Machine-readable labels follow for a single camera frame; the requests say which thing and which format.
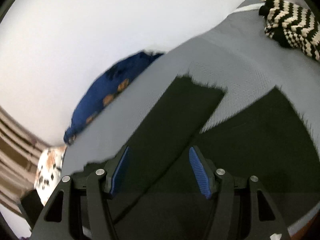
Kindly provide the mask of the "black pants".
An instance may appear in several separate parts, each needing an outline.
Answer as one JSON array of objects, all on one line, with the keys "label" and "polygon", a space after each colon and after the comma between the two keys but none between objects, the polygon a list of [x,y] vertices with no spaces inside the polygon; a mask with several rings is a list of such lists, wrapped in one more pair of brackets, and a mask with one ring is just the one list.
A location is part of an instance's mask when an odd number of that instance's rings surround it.
[{"label": "black pants", "polygon": [[[274,88],[225,122],[201,133],[223,98],[216,88],[178,77],[124,145],[127,169],[117,194],[105,192],[100,164],[88,181],[84,223],[94,238],[289,239],[288,227],[319,203],[319,158],[297,112]],[[201,194],[189,163],[197,146],[215,177]]]}]

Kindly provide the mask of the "grey mesh mattress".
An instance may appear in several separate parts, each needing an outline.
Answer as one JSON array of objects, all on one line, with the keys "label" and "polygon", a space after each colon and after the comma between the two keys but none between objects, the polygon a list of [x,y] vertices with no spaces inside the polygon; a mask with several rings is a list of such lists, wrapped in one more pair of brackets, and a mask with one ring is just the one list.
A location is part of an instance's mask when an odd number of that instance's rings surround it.
[{"label": "grey mesh mattress", "polygon": [[[223,92],[200,128],[209,129],[279,89],[306,127],[319,158],[319,63],[302,52],[281,48],[263,31],[257,10],[236,12],[151,64],[78,135],[67,150],[62,172],[113,157],[178,77]],[[319,213],[319,203],[292,223],[298,238]]]}]

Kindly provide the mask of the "blue floral blanket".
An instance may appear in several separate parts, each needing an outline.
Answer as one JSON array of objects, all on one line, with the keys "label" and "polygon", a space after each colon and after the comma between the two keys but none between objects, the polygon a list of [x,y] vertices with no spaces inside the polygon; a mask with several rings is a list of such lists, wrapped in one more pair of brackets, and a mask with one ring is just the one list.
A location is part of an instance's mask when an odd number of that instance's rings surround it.
[{"label": "blue floral blanket", "polygon": [[115,63],[101,74],[89,87],[76,106],[71,124],[63,136],[64,143],[71,145],[95,117],[107,107],[130,83],[164,53],[140,51]]}]

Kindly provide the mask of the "beige curtain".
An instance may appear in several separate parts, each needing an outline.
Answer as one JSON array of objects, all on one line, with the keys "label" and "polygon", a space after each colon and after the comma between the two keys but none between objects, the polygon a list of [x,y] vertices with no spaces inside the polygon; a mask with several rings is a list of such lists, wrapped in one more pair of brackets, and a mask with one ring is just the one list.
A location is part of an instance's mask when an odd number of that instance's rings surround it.
[{"label": "beige curtain", "polygon": [[23,128],[4,109],[0,119],[1,204],[21,217],[17,203],[33,189],[40,155],[49,145]]}]

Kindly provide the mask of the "black white knitted cloth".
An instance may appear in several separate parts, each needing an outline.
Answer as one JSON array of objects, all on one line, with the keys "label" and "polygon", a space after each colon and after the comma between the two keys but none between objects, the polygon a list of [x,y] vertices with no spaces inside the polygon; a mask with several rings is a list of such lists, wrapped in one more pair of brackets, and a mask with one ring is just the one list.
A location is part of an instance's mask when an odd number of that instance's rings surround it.
[{"label": "black white knitted cloth", "polygon": [[259,15],[265,19],[266,36],[319,61],[319,22],[310,9],[285,0],[266,0]]}]

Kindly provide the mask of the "white floral pillow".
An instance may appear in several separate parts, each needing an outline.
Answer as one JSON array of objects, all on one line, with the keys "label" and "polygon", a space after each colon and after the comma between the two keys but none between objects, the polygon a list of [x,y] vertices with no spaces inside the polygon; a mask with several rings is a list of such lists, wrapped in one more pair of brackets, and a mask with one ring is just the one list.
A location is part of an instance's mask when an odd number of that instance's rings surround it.
[{"label": "white floral pillow", "polygon": [[46,205],[60,181],[66,148],[66,145],[47,148],[39,158],[34,189],[37,191],[43,206]]}]

